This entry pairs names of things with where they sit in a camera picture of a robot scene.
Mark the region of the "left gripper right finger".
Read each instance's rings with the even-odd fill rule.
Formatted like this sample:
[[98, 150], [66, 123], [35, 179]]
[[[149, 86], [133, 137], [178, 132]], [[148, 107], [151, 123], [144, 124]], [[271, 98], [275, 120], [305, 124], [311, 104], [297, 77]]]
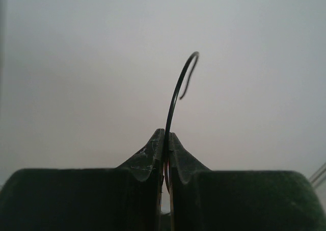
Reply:
[[169, 140], [172, 230], [325, 230], [325, 212], [296, 171], [208, 169]]

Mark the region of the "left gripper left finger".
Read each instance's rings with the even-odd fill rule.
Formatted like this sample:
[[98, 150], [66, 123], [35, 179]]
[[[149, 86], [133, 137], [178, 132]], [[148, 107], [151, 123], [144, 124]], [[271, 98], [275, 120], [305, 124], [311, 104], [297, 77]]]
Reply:
[[159, 230], [164, 130], [116, 168], [21, 169], [1, 190], [1, 230]]

